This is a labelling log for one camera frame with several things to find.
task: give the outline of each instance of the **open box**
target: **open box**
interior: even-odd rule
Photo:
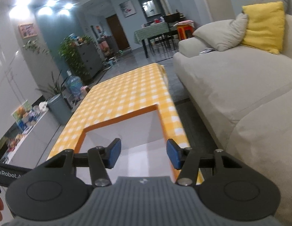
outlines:
[[[169,176],[175,181],[175,170],[166,153],[166,139],[157,106],[149,106],[123,116],[89,126],[82,134],[79,153],[96,146],[107,147],[121,139],[121,154],[107,173],[112,183],[118,176]],[[77,177],[91,184],[88,167],[78,167]]]

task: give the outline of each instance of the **ceiling light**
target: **ceiling light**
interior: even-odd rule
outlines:
[[[31,0],[16,0],[16,5],[27,6],[27,5],[29,5],[30,2],[31,2]]]
[[[42,7],[38,11],[38,15],[52,15],[53,10],[50,7]]]
[[[69,16],[70,15],[70,12],[67,10],[67,9],[62,9],[59,11],[58,13],[59,15],[66,15],[66,16]]]
[[[55,1],[55,0],[48,0],[46,6],[48,6],[48,7],[53,7],[53,6],[55,6],[56,2],[57,2],[57,1]]]
[[[27,19],[30,15],[30,11],[27,6],[15,6],[9,12],[10,18],[14,19]]]
[[[64,6],[64,8],[65,8],[65,9],[71,9],[73,6],[74,6],[73,4],[71,4],[71,3],[67,3],[67,4]]]

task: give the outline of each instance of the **yellow pillow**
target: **yellow pillow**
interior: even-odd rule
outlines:
[[[249,21],[241,44],[279,54],[285,25],[283,2],[242,6],[242,9],[249,16]]]

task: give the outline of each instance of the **door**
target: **door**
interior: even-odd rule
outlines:
[[[106,21],[110,27],[113,37],[115,38],[115,41],[118,44],[119,49],[124,50],[124,49],[129,48],[128,40],[125,36],[125,33],[123,31],[123,28],[119,21],[118,16],[116,14],[112,15],[106,18]]]

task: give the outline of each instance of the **trash can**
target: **trash can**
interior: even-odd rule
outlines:
[[[70,120],[72,112],[61,94],[52,97],[47,106],[61,125],[66,125]]]

